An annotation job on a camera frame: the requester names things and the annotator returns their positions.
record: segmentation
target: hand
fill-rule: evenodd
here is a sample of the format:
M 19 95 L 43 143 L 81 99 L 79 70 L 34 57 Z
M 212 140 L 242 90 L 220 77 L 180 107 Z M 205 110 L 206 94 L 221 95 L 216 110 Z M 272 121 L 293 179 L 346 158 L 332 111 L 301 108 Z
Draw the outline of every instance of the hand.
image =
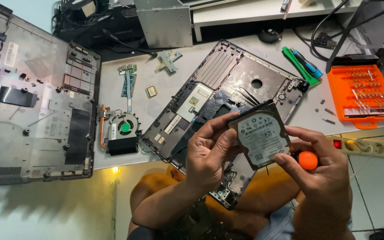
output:
M 321 132 L 300 127 L 285 126 L 293 140 L 295 151 L 311 151 L 320 159 L 320 165 L 306 171 L 290 155 L 279 153 L 275 162 L 287 172 L 306 196 L 318 204 L 349 208 L 349 173 L 346 157 Z
M 221 184 L 224 164 L 236 138 L 236 131 L 228 128 L 227 121 L 236 115 L 228 113 L 208 121 L 189 139 L 185 184 L 198 196 Z

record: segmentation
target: desk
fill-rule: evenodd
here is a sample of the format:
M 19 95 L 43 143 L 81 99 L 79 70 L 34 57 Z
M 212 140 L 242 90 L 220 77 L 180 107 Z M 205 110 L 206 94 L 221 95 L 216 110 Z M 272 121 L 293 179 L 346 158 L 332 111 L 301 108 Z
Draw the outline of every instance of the desk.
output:
M 309 33 L 309 31 L 305 32 L 303 30 L 301 30 L 301 32 L 304 36 L 307 36 Z M 234 38 L 229 41 L 266 61 L 296 74 L 297 76 L 300 76 L 299 72 L 281 53 L 281 48 L 283 46 L 293 47 L 294 49 L 299 50 L 309 61 L 322 70 L 324 70 L 326 66 L 325 62 L 318 60 L 310 54 L 308 47 L 302 43 L 291 30 L 286 30 L 282 40 L 275 44 L 264 44 L 259 41 L 256 35 Z M 171 96 L 180 89 L 215 45 L 216 42 L 211 42 L 195 45 L 193 47 L 180 48 L 179 50 L 183 53 L 183 56 L 174 62 L 178 68 L 177 72 L 174 74 L 169 74 L 166 70 L 156 72 L 155 68 L 160 64 L 160 61 L 159 59 L 149 60 L 148 55 L 103 63 L 99 104 L 104 104 L 105 107 L 110 107 L 111 110 L 122 109 L 123 111 L 126 111 L 127 98 L 121 97 L 124 78 L 118 75 L 118 67 L 129 63 L 137 64 L 137 81 L 132 98 L 132 113 L 136 113 L 139 122 L 142 123 L 140 129 L 145 132 L 153 123 L 154 119 L 161 113 L 163 108 L 169 103 Z M 349 42 L 345 42 L 344 47 L 345 49 L 339 51 L 342 55 L 346 52 L 346 48 L 349 47 Z M 325 56 L 329 56 L 332 52 L 331 50 L 321 48 L 318 48 L 318 51 Z M 148 99 L 145 93 L 145 88 L 152 85 L 156 87 L 158 95 Z M 320 102 L 323 99 L 325 100 L 325 103 L 324 105 L 321 105 Z M 309 128 L 323 132 L 325 135 L 358 131 L 351 122 L 340 122 L 336 117 L 323 111 L 324 108 L 335 111 L 330 86 L 325 74 L 322 77 L 322 83 L 309 89 L 304 95 L 304 99 L 302 99 L 301 103 L 296 108 L 296 112 L 290 118 L 288 125 Z M 331 119 L 335 121 L 336 124 L 326 123 L 321 120 L 322 117 Z M 108 123 L 107 121 L 104 123 L 104 134 L 107 134 Z M 379 122 L 379 127 L 383 126 L 384 121 Z M 105 153 L 105 150 L 100 148 L 97 141 L 94 146 L 94 169 L 159 160 L 159 158 L 153 154 L 143 154 L 141 152 L 137 154 L 110 156 Z
M 341 0 L 318 0 L 314 5 L 302 8 L 298 0 L 291 0 L 287 17 L 328 14 L 341 2 Z M 354 12 L 360 3 L 361 0 L 350 0 L 337 13 Z M 196 41 L 202 41 L 200 28 L 203 26 L 282 19 L 284 13 L 280 12 L 281 5 L 282 0 L 240 0 L 193 10 Z

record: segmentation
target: green pry tool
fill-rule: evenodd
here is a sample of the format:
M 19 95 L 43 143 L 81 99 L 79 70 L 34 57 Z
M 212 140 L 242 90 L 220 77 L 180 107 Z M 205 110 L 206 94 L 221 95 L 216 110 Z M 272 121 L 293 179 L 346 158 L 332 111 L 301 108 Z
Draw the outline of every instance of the green pry tool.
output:
M 302 74 L 303 78 L 310 84 L 311 87 L 315 86 L 318 83 L 321 83 L 321 81 L 317 78 L 314 78 L 310 73 L 308 73 L 305 68 L 303 68 L 302 64 L 296 59 L 296 57 L 293 55 L 291 50 L 284 46 L 282 48 L 282 53 L 284 53 L 284 56 L 287 57 L 290 62 L 296 67 L 296 69 Z

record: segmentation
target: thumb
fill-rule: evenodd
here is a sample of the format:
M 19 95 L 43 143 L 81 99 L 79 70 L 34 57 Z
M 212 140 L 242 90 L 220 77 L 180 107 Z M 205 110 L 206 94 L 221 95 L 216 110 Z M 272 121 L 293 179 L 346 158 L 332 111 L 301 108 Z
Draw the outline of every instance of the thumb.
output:
M 236 131 L 234 129 L 229 129 L 222 133 L 222 135 L 217 139 L 213 149 L 211 149 L 210 153 L 208 154 L 209 158 L 217 159 L 222 163 L 235 138 Z
M 285 153 L 278 153 L 275 155 L 274 161 L 290 175 L 301 189 L 306 188 L 311 174 L 306 172 L 293 157 Z

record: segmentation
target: blue screwdriver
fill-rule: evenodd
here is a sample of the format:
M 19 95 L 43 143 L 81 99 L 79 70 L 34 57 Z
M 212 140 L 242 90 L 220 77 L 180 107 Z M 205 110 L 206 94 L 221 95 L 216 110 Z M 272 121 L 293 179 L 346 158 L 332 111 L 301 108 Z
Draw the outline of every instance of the blue screwdriver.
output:
M 291 52 L 293 55 L 296 57 L 296 59 L 302 64 L 302 66 L 310 73 L 312 74 L 315 78 L 320 78 L 324 74 L 317 68 L 317 66 L 313 65 L 313 63 L 309 62 L 306 60 L 303 55 L 297 51 L 294 50 L 292 47 L 290 47 Z

